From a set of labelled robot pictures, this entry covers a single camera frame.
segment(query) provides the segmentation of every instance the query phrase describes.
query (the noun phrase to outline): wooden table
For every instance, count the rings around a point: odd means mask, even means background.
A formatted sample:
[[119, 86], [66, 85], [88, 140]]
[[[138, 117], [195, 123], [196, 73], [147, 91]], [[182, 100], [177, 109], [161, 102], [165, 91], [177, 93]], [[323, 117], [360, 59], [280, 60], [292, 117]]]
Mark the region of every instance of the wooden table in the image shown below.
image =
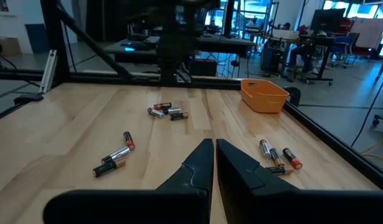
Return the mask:
[[[147, 108], [171, 101], [190, 118], [154, 118]], [[99, 179], [92, 169], [124, 145], [126, 165]], [[204, 138], [224, 138], [263, 166], [258, 141], [289, 147], [304, 164], [281, 176], [301, 189], [377, 189], [286, 112], [258, 114], [230, 90], [66, 83], [0, 120], [0, 224], [42, 223], [44, 205], [71, 189], [155, 189]], [[216, 176], [211, 223], [226, 223]]]

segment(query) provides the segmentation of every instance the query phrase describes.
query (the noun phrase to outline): computer monitor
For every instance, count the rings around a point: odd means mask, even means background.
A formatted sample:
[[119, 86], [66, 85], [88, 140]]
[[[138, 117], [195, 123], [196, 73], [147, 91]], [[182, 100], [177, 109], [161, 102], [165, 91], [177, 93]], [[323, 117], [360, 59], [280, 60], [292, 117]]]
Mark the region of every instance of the computer monitor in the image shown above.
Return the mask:
[[313, 20], [311, 21], [310, 29], [314, 30], [315, 34], [318, 31], [337, 32], [341, 26], [345, 9], [319, 9], [314, 12]]

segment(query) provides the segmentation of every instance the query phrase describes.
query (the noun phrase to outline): black metal frame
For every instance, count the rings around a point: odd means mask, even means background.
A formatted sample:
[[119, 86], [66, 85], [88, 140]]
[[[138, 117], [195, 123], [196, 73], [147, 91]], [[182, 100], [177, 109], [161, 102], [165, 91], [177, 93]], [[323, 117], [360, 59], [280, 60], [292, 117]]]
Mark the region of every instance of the black metal frame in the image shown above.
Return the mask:
[[[86, 34], [80, 31], [73, 21], [65, 18], [67, 15], [60, 12], [57, 7], [57, 0], [40, 0], [42, 4], [42, 10], [45, 17], [45, 26], [49, 36], [50, 46], [52, 49], [57, 50], [59, 56], [57, 72], [55, 77], [55, 85], [59, 85], [63, 82], [75, 82], [75, 83], [100, 83], [100, 84], [116, 84], [116, 85], [144, 85], [144, 86], [168, 86], [168, 87], [183, 87], [183, 88], [213, 88], [222, 90], [240, 90], [240, 80], [217, 80], [210, 78], [193, 78], [193, 82], [190, 83], [171, 83], [162, 82], [157, 76], [143, 76], [137, 77], [135, 75], [129, 75], [126, 69], [118, 65], [112, 60], [102, 49], [89, 38]], [[78, 36], [92, 49], [96, 54], [115, 69], [118, 74], [100, 74], [100, 73], [74, 73], [69, 71], [69, 64], [66, 55], [65, 42], [61, 27], [61, 21], [65, 25], [69, 26]], [[26, 76], [2, 74], [0, 79], [16, 79], [22, 80], [28, 78], [34, 81], [41, 81], [42, 76], [40, 74], [28, 74]], [[331, 149], [336, 151], [341, 157], [354, 166], [359, 172], [365, 175], [378, 187], [383, 189], [383, 170], [369, 162], [366, 158], [362, 157], [354, 149], [340, 141], [336, 136], [333, 136], [327, 130], [323, 129], [320, 125], [308, 118], [302, 112], [300, 112], [291, 103], [286, 102], [283, 108], [287, 113], [292, 115], [297, 121], [307, 127], [314, 135], [327, 144]]]

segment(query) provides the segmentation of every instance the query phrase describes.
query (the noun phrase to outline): orange basket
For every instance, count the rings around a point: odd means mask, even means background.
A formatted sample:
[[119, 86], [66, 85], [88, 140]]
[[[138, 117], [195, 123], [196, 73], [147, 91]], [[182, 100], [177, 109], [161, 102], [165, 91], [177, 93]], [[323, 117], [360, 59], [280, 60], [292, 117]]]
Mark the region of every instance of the orange basket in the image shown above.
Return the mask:
[[258, 113], [279, 113], [289, 93], [266, 80], [242, 80], [241, 97]]

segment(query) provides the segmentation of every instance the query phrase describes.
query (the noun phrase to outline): floor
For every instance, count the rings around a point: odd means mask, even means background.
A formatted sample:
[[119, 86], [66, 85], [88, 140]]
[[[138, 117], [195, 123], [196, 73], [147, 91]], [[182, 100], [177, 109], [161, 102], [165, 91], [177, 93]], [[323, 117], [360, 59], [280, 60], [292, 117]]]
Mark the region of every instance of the floor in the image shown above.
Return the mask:
[[[72, 51], [78, 71], [112, 70], [83, 43], [72, 45]], [[201, 58], [206, 58], [208, 55], [208, 53], [203, 52]], [[46, 58], [47, 53], [8, 57], [18, 68], [27, 69], [44, 69]], [[229, 60], [234, 60], [235, 55], [214, 53], [210, 58], [215, 58], [219, 62], [218, 76], [231, 77], [233, 73], [233, 77], [247, 78], [247, 71], [249, 71], [249, 78], [264, 78], [280, 86], [298, 87], [302, 92], [300, 110], [348, 145], [352, 144], [357, 136], [369, 107], [383, 82], [382, 76], [375, 83], [381, 62], [357, 61], [347, 69], [342, 67], [329, 68], [324, 72], [325, 77], [334, 78], [333, 85], [329, 86], [328, 82], [311, 82], [307, 85], [299, 80], [290, 83], [278, 77], [264, 77], [259, 72], [260, 57], [258, 55], [252, 56], [250, 60], [242, 58], [240, 70], [236, 68], [234, 72], [232, 66], [229, 65]], [[134, 72], [156, 71], [158, 69], [156, 65], [124, 63], [122, 66]], [[25, 82], [0, 80], [0, 112], [13, 106], [12, 100], [14, 98], [37, 91], [37, 87]], [[375, 114], [383, 115], [383, 89], [368, 116], [362, 134], [354, 145], [355, 150], [359, 152], [383, 139], [383, 122], [376, 128], [371, 125]], [[374, 148], [371, 153], [383, 156], [383, 144]], [[383, 169], [383, 160], [374, 157], [367, 158]]]

